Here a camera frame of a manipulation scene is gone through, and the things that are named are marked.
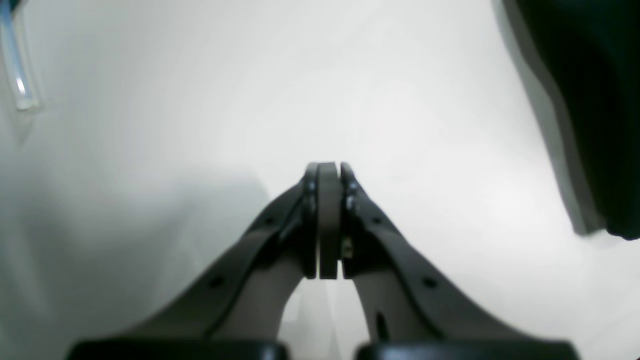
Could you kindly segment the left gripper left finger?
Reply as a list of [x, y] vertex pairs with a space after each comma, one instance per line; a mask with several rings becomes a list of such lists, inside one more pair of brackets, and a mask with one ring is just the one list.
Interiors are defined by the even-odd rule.
[[312, 162], [192, 285], [141, 324], [82, 341], [69, 360], [286, 360], [282, 315], [304, 278], [336, 280], [341, 181]]

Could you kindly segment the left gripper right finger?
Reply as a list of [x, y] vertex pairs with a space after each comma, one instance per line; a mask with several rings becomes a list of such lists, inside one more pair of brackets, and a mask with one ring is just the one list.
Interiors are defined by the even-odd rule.
[[370, 342], [357, 360], [576, 360], [567, 341], [528, 335], [471, 300], [420, 254], [340, 165], [343, 273], [353, 281]]

